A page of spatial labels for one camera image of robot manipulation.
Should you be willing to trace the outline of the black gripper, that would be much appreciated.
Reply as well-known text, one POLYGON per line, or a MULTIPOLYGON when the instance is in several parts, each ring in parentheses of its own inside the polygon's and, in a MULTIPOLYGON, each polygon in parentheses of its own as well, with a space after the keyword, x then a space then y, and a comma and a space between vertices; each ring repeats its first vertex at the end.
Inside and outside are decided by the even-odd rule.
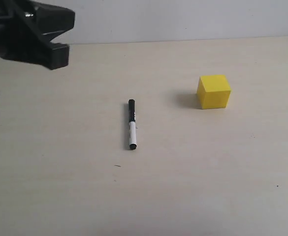
POLYGON ((35 0, 0 0, 0 58, 68 66, 69 45, 52 40, 74 28, 71 9, 35 0))

